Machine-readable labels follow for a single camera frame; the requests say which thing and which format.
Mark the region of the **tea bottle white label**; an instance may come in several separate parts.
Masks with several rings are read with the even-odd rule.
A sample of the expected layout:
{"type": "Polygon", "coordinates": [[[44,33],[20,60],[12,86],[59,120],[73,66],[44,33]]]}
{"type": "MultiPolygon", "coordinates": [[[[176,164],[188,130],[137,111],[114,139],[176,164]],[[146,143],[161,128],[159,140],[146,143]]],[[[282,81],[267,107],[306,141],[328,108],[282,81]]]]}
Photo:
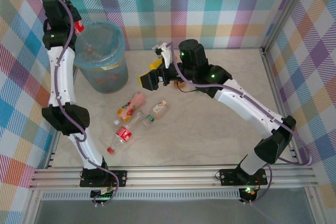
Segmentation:
{"type": "Polygon", "coordinates": [[[165,99],[157,102],[142,120],[143,125],[149,127],[154,121],[157,121],[169,110],[169,104],[165,99]]]}

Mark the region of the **pink fruit print bottle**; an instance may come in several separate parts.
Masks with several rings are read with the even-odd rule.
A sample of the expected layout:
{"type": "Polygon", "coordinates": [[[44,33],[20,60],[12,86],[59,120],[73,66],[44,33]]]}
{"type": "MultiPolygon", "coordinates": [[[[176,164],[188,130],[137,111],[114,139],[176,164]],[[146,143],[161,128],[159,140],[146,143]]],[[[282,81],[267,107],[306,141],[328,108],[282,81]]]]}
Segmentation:
{"type": "Polygon", "coordinates": [[[123,122],[127,122],[145,100],[146,96],[144,93],[136,92],[130,101],[117,110],[117,117],[113,120],[113,124],[119,125],[123,122]]]}

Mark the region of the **translucent blue plastic bin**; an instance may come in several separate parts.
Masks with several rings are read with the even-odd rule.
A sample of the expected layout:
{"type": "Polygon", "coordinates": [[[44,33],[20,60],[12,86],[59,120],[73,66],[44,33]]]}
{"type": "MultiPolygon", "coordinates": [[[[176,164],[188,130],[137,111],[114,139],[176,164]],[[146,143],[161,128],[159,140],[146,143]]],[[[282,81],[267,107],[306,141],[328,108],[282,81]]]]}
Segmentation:
{"type": "Polygon", "coordinates": [[[77,35],[74,65],[100,93],[114,93],[128,81],[124,56],[125,40],[114,22],[95,20],[84,23],[77,35]]]}

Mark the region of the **checkered cloth backdrop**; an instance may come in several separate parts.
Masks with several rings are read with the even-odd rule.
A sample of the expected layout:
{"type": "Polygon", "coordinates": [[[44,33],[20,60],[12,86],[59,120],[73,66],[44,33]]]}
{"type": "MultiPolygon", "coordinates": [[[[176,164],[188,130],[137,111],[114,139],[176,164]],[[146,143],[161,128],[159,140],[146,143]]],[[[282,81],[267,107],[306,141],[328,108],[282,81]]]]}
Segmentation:
{"type": "Polygon", "coordinates": [[[110,20],[127,49],[194,38],[206,48],[259,48],[276,0],[71,0],[84,21],[110,20]]]}
{"type": "Polygon", "coordinates": [[[40,0],[0,0],[0,224],[19,224],[55,130],[42,117],[50,69],[40,0]]]}
{"type": "Polygon", "coordinates": [[[282,102],[297,121],[296,146],[318,183],[325,224],[336,224],[336,0],[286,1],[269,49],[282,102]]]}

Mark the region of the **left controller board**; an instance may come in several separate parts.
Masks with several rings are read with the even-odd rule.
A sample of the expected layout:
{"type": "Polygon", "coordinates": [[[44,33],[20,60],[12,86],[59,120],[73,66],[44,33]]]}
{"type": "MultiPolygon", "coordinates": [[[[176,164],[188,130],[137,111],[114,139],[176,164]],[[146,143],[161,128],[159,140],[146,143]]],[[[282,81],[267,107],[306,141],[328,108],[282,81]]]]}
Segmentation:
{"type": "Polygon", "coordinates": [[[114,190],[112,189],[103,189],[103,190],[91,190],[90,198],[98,200],[108,200],[112,197],[114,190]]]}

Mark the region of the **controller board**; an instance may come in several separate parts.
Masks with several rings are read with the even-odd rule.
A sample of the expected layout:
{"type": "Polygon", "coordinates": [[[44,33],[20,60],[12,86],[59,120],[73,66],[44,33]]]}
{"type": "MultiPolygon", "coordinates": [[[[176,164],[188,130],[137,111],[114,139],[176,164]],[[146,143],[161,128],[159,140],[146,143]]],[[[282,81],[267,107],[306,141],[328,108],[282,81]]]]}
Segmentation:
{"type": "Polygon", "coordinates": [[[112,197],[114,190],[112,189],[103,189],[103,190],[91,190],[90,198],[98,200],[108,200],[112,197]]]}
{"type": "Polygon", "coordinates": [[[241,199],[244,199],[244,200],[255,200],[257,197],[258,191],[259,191],[259,188],[250,188],[250,187],[241,188],[239,189],[239,195],[241,199]]]}

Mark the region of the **right controller board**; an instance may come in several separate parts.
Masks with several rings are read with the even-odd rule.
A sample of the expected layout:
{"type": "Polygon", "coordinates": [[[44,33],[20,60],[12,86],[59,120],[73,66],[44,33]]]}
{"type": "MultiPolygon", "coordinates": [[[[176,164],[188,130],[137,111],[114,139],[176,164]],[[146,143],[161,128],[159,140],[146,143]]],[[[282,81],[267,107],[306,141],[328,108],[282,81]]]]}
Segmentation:
{"type": "Polygon", "coordinates": [[[241,199],[244,199],[244,200],[255,200],[257,197],[258,191],[259,191],[259,188],[250,188],[250,187],[241,188],[239,189],[239,195],[241,199]]]}

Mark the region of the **aluminium side rail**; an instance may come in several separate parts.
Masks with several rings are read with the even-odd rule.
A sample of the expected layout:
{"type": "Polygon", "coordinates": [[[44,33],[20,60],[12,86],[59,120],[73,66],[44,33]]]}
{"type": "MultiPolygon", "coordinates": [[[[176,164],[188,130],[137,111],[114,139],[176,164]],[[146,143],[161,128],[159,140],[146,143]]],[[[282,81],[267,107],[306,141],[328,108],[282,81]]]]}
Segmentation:
{"type": "MultiPolygon", "coordinates": [[[[263,48],[260,48],[259,52],[260,52],[260,56],[261,56],[262,62],[263,62],[264,67],[265,67],[265,72],[266,72],[266,75],[267,75],[267,78],[268,78],[268,81],[269,81],[269,84],[270,84],[270,87],[271,87],[272,94],[274,96],[277,111],[281,116],[286,117],[288,115],[288,113],[285,111],[284,103],[281,99],[281,95],[280,95],[280,92],[278,90],[275,75],[272,71],[272,67],[271,67],[271,64],[268,60],[267,54],[265,53],[263,48]]],[[[302,158],[300,157],[300,153],[297,149],[297,145],[295,143],[295,138],[294,137],[292,137],[292,140],[288,144],[287,149],[289,151],[290,157],[285,158],[283,155],[281,155],[280,156],[281,158],[286,159],[286,160],[291,161],[291,162],[294,162],[294,163],[301,163],[302,162],[302,158]]]]}

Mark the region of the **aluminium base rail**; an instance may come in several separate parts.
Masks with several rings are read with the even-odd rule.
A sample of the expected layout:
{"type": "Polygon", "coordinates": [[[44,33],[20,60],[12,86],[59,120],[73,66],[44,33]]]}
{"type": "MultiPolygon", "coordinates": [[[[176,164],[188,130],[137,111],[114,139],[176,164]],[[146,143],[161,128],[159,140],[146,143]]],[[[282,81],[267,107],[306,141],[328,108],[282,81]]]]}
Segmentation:
{"type": "MultiPolygon", "coordinates": [[[[215,173],[220,166],[128,166],[112,167],[126,170],[125,189],[218,189],[220,181],[215,173]]],[[[80,189],[80,167],[51,167],[35,171],[30,189],[80,189]]],[[[272,188],[314,187],[317,178],[311,167],[272,165],[265,168],[267,179],[272,177],[272,188]]]]}

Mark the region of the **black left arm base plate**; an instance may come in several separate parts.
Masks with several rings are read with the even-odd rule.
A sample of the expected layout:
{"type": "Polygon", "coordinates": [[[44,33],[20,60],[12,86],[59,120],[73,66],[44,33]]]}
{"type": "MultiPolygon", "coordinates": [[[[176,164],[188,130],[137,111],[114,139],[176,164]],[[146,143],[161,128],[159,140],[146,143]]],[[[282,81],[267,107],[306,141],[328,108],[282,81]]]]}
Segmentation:
{"type": "MultiPolygon", "coordinates": [[[[125,187],[127,182],[126,170],[112,170],[118,180],[119,186],[125,187]]],[[[83,169],[80,173],[80,187],[116,187],[117,181],[110,174],[101,169],[83,169]]]]}

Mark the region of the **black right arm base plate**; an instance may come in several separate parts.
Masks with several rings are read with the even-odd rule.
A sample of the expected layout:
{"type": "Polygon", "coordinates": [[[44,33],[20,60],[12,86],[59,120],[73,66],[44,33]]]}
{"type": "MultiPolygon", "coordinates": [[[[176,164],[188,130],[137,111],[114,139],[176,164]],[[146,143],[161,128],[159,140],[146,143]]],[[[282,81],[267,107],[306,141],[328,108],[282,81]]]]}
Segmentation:
{"type": "Polygon", "coordinates": [[[248,175],[240,169],[221,169],[219,178],[222,186],[259,186],[268,184],[266,172],[263,168],[260,168],[254,175],[248,175]]]}

